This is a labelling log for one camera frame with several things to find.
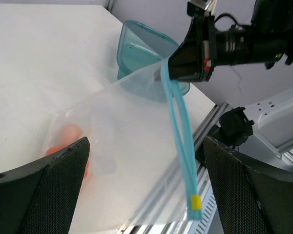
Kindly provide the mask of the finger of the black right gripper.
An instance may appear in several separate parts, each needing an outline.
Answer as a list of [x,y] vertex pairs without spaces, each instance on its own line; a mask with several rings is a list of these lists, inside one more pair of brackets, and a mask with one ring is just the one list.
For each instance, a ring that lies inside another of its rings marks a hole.
[[184,41],[168,59],[169,78],[180,82],[205,82],[205,17],[193,18]]

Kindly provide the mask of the clear zip top bag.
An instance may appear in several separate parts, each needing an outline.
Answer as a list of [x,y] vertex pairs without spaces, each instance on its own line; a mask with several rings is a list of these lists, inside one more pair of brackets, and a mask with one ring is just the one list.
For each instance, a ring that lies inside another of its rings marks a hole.
[[134,99],[120,87],[122,78],[52,120],[42,154],[65,124],[91,131],[70,233],[202,218],[191,120],[177,81],[169,78],[168,60],[158,64],[154,78],[165,103]]

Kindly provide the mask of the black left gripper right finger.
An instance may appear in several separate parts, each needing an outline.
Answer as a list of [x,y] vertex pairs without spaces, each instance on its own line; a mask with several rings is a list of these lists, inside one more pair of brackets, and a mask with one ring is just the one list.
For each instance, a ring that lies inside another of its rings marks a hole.
[[226,234],[293,234],[293,173],[206,137],[205,161]]

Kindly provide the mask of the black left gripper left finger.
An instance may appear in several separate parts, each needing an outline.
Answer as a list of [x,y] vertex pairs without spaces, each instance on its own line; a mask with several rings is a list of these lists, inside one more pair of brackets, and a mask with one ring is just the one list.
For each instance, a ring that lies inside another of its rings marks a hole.
[[67,234],[90,152],[88,138],[0,173],[0,234]]

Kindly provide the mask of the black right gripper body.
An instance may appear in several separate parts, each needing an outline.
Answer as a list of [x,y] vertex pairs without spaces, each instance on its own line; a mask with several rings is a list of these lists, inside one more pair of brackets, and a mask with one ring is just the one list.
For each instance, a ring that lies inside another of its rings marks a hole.
[[217,66],[265,65],[271,69],[283,56],[293,64],[293,13],[254,13],[251,24],[239,24],[229,13],[201,19],[201,81]]

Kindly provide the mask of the orange toy pumpkin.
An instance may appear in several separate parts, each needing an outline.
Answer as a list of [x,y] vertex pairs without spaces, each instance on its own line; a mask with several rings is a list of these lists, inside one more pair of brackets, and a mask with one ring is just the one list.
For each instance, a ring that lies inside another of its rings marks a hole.
[[46,150],[43,155],[51,155],[83,137],[90,137],[90,133],[91,131],[89,129],[83,130],[78,124],[65,124],[46,144]]

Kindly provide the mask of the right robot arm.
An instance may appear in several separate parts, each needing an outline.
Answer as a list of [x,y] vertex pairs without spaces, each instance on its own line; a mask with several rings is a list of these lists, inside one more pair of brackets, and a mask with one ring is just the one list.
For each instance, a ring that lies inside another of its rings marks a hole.
[[168,60],[171,79],[210,88],[209,98],[244,106],[260,139],[278,153],[293,140],[293,10],[255,11],[250,25],[215,27],[192,14],[188,33]]

